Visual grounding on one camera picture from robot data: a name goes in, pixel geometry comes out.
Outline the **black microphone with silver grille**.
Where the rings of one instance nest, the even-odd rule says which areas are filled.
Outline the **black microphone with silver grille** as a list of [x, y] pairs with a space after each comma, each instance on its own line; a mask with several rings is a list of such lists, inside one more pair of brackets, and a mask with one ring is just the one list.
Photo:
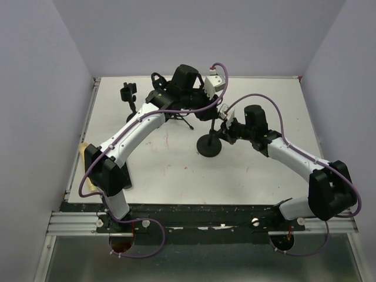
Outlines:
[[123, 187], [123, 189], [129, 190], [129, 189], [132, 188], [132, 181], [131, 181], [131, 178], [130, 178], [130, 174], [129, 174], [129, 169], [128, 169], [127, 163], [125, 163], [123, 165], [122, 172], [125, 175], [125, 186]]

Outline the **black tripod mic stand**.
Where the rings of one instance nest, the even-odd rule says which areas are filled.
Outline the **black tripod mic stand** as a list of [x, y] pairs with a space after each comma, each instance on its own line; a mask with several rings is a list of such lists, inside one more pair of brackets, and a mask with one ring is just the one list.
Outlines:
[[[167, 87], [167, 80], [165, 79], [164, 76], [160, 75], [159, 73], [153, 72], [151, 74], [151, 80], [152, 80], [152, 85], [154, 89], [166, 89]], [[185, 119], [187, 115], [181, 115], [181, 114], [170, 114], [169, 119], [171, 120], [179, 120], [179, 121], [184, 121], [185, 124], [188, 125], [190, 130], [194, 130], [194, 127]]]

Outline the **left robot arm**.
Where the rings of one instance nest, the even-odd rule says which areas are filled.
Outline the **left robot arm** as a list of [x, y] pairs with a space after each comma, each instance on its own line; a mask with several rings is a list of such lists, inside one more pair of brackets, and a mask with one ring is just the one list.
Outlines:
[[130, 187], [128, 157], [173, 116], [194, 114], [201, 121], [217, 117], [217, 106], [229, 84], [228, 73], [219, 75], [218, 66], [223, 65], [214, 63], [205, 78], [197, 69], [184, 64], [176, 68], [171, 80], [152, 73], [153, 90], [140, 109], [135, 108], [135, 84], [126, 83], [120, 90], [122, 100], [130, 105], [131, 118], [99, 146], [89, 144], [83, 154], [83, 179], [89, 179], [97, 187], [96, 193], [112, 215], [110, 225], [116, 231], [126, 231], [130, 225], [127, 215], [130, 207], [123, 194], [123, 190]]

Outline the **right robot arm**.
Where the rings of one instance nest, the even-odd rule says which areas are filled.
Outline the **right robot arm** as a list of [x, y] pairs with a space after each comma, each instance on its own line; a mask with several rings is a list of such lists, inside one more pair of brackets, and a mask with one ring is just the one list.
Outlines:
[[253, 149], [287, 166], [308, 183], [306, 197], [287, 199], [277, 205], [279, 210], [270, 216], [275, 229], [284, 230], [299, 217], [327, 221], [357, 203], [355, 192], [349, 185], [351, 179], [346, 165], [293, 150], [281, 133], [268, 128], [261, 106], [244, 108], [245, 123], [240, 123], [227, 105], [220, 108], [219, 116], [223, 121], [219, 131], [223, 140], [230, 144], [237, 140], [249, 141]]

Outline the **black round-base clip stand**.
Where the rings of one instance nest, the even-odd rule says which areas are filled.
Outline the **black round-base clip stand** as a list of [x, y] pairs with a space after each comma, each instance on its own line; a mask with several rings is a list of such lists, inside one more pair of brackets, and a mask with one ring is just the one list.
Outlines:
[[136, 94], [137, 93], [137, 86], [136, 83], [123, 83], [123, 88], [120, 90], [120, 97], [123, 102], [127, 102], [131, 109], [131, 114], [127, 117], [126, 122], [129, 122], [135, 114], [137, 114], [136, 110]]

